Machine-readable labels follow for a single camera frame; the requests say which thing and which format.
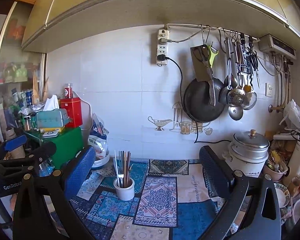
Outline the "green box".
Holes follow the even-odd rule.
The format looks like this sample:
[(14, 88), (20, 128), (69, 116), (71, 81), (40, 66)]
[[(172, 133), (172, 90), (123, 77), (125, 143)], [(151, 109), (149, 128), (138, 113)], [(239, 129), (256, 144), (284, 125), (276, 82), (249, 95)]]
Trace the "green box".
[(84, 147), (82, 131), (79, 127), (65, 128), (62, 133), (59, 133), (54, 138), (43, 138), (43, 135), (37, 131), (24, 133), (30, 140), (34, 140), (40, 146), (47, 142), (53, 142), (56, 145), (56, 152), (50, 159), (53, 166), (57, 169), (73, 159)]

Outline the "white blue plastic bag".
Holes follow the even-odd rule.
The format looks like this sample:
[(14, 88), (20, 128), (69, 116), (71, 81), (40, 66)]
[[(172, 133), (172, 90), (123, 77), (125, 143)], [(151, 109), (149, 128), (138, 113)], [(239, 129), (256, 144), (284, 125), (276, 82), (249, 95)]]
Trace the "white blue plastic bag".
[(92, 126), (88, 136), (88, 145), (92, 146), (96, 160), (104, 159), (108, 152), (107, 135), (108, 130), (104, 127), (101, 119), (94, 113), (92, 116)]

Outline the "white round bowl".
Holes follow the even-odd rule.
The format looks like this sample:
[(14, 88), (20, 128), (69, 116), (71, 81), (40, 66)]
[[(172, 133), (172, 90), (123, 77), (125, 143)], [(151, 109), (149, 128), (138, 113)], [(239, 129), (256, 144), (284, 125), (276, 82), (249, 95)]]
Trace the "white round bowl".
[(94, 161), (91, 168), (99, 169), (99, 168), (103, 167), (104, 165), (106, 165), (108, 163), (109, 159), (110, 159), (110, 155), (106, 155), (103, 159), (98, 159), (98, 160)]

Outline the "black hanging wok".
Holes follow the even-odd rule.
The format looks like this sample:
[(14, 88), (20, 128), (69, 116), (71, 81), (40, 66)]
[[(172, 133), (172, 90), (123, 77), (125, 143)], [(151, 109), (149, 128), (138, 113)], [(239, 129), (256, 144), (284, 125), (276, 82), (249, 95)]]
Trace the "black hanging wok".
[(213, 78), (215, 83), (216, 105), (210, 105), (209, 84), (206, 81), (192, 80), (185, 89), (183, 96), (184, 109), (188, 116), (197, 122), (216, 120), (224, 111), (225, 104), (218, 101), (219, 93), (224, 87), (220, 79)]

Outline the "patterned blue patchwork table mat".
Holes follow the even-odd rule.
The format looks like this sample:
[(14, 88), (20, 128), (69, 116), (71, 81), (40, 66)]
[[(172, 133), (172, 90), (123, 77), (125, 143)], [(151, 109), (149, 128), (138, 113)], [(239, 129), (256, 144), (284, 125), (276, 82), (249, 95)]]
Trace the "patterned blue patchwork table mat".
[(95, 239), (198, 239), (225, 203), (197, 159), (134, 159), (130, 175), (130, 200), (117, 196), (112, 164), (90, 172), (70, 199)]

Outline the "white rice cooker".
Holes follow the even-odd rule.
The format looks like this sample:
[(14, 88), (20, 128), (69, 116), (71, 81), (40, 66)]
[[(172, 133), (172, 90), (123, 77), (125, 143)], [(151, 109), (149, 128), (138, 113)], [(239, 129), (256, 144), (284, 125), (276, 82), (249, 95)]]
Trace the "white rice cooker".
[(236, 132), (222, 157), (233, 171), (257, 178), (268, 159), (269, 146), (268, 139), (254, 129)]

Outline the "beige range hood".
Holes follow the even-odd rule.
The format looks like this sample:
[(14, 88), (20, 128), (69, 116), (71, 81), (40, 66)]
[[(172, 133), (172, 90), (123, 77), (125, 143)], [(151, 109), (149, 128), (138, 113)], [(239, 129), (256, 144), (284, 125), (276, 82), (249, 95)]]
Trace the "beige range hood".
[(116, 29), (178, 23), (267, 34), (300, 51), (300, 9), (294, 0), (37, 0), (22, 48), (52, 52)]

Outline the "hanging cleaver knife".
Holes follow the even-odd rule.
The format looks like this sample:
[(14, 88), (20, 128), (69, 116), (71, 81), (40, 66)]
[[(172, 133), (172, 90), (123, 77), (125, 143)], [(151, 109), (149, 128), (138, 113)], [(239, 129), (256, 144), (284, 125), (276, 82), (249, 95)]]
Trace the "hanging cleaver knife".
[(202, 44), (200, 46), (195, 46), (190, 48), (191, 56), (196, 59), (201, 65), (202, 70), (204, 71), (203, 80), (209, 84), (209, 98), (210, 105), (216, 105), (216, 94), (215, 94), (215, 83), (213, 80), (213, 71), (212, 71), (212, 62), (213, 59), (211, 47)]

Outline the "silver metal fork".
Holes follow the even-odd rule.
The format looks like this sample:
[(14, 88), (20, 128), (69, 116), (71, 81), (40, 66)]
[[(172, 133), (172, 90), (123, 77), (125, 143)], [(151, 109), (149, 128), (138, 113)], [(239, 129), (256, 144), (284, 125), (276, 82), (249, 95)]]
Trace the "silver metal fork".
[(119, 177), (119, 185), (120, 187), (123, 187), (123, 178), (124, 174), (122, 171), (122, 152), (119, 151), (119, 160), (118, 160), (118, 177)]

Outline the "white power strip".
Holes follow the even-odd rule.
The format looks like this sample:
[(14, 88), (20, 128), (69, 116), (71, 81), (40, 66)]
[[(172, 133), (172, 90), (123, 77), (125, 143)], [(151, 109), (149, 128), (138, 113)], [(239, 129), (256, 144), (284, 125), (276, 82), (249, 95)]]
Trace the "white power strip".
[(163, 67), (167, 64), (168, 41), (170, 39), (170, 31), (166, 29), (159, 29), (157, 36), (157, 55), (156, 64)]

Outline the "hanging slotted ladle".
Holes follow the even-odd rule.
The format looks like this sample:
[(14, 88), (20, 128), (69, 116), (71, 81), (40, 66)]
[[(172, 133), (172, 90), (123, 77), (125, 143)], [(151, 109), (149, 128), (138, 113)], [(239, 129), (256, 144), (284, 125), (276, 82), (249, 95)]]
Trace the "hanging slotted ladle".
[(226, 100), (228, 105), (231, 107), (241, 107), (243, 103), (243, 98), (245, 96), (245, 92), (244, 90), (232, 84), (231, 52), (230, 41), (228, 37), (225, 38), (225, 48), (228, 68), (228, 93), (226, 95)]

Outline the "green handled peeler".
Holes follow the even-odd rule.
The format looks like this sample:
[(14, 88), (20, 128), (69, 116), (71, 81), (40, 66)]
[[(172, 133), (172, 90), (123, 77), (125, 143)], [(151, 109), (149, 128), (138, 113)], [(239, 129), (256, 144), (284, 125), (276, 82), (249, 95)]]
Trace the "green handled peeler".
[(209, 59), (208, 59), (209, 66), (212, 67), (213, 63), (214, 63), (214, 60), (215, 60), (215, 57), (218, 55), (219, 51), (215, 47), (213, 47), (212, 45), (208, 45), (207, 48), (208, 48), (208, 51), (209, 51)]

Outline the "red tin box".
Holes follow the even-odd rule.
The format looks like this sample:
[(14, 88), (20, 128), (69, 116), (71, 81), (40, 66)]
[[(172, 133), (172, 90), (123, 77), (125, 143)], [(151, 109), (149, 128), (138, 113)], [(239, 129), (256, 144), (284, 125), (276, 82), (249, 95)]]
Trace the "red tin box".
[(83, 124), (80, 98), (61, 99), (61, 108), (66, 109), (70, 121), (66, 124), (68, 128), (76, 128)]

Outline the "teal tissue box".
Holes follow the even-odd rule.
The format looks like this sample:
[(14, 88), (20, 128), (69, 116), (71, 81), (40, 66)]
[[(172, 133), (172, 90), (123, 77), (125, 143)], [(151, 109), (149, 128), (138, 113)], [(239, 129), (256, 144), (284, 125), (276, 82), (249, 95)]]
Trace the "teal tissue box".
[(59, 108), (52, 111), (39, 111), (36, 114), (38, 128), (59, 128), (70, 122), (66, 109)]

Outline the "white thermos jug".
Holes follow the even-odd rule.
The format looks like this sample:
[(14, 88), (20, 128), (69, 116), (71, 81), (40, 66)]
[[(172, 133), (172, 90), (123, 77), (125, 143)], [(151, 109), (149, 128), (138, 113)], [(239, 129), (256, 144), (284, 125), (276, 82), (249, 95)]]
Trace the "white thermos jug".
[(300, 141), (297, 141), (287, 167), (288, 172), (282, 180), (285, 186), (288, 186), (293, 178), (300, 179)]

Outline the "white ceramic utensil cup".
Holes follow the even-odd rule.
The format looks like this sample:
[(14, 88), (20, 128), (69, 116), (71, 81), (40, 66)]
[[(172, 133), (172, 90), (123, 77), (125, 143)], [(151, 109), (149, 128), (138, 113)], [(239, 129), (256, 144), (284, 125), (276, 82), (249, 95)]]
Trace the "white ceramic utensil cup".
[(125, 187), (125, 188), (119, 187), (117, 179), (114, 180), (113, 185), (116, 190), (116, 195), (120, 200), (129, 201), (134, 198), (135, 181), (132, 178), (129, 179), (129, 187)]

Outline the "grey metal chopstick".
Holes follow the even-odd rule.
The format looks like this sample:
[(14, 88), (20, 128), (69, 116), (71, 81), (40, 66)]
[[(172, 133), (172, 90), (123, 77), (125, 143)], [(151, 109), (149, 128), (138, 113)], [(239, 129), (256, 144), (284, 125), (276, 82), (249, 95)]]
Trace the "grey metal chopstick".
[(125, 152), (120, 151), (120, 168), (121, 168), (121, 174), (125, 174)]

